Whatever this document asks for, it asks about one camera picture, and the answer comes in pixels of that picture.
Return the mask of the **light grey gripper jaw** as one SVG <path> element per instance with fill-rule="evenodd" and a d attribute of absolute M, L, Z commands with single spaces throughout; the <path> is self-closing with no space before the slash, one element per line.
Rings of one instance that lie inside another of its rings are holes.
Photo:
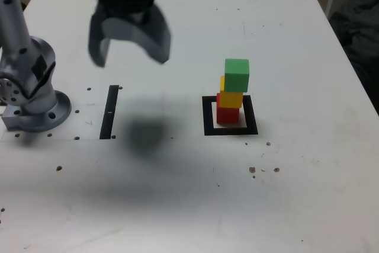
<path fill-rule="evenodd" d="M 133 42 L 160 64 L 169 60 L 171 32 L 157 5 L 143 12 L 114 14 L 101 26 L 107 39 Z"/>

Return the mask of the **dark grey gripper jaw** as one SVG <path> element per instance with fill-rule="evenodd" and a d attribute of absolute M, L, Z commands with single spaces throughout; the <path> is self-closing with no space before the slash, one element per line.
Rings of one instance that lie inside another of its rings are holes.
<path fill-rule="evenodd" d="M 93 63 L 105 68 L 111 33 L 106 26 L 109 13 L 105 6 L 97 6 L 89 26 L 88 53 Z"/>

